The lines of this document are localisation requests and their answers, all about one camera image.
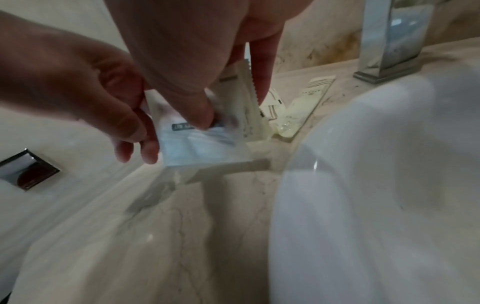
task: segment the sink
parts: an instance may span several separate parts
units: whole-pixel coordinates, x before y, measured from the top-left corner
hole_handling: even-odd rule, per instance
[[[480,302],[480,60],[444,61],[300,145],[273,211],[272,303]]]

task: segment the marble countertop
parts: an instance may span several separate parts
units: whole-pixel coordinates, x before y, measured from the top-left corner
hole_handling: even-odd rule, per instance
[[[480,39],[427,48],[424,70],[479,48]],[[374,87],[352,78],[356,66],[276,75],[272,86],[287,103],[313,77],[337,79],[293,141],[256,144],[252,163],[137,169],[30,248],[11,304],[267,303],[270,216],[282,172],[310,129]]]

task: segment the person's right hand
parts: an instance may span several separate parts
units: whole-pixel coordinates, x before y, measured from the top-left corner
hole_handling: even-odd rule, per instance
[[[105,0],[148,83],[192,125],[214,118],[205,88],[244,57],[261,102],[268,93],[286,20],[312,0]]]

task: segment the chrome faucet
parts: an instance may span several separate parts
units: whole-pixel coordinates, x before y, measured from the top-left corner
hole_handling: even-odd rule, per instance
[[[358,72],[377,84],[420,69],[435,4],[445,0],[365,0]]]

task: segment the tiled wall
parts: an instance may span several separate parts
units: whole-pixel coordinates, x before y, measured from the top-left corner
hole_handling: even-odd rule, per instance
[[[480,1],[437,1],[426,39],[437,44],[480,36]],[[280,43],[276,72],[324,65],[358,57],[363,0],[314,0],[289,21]]]

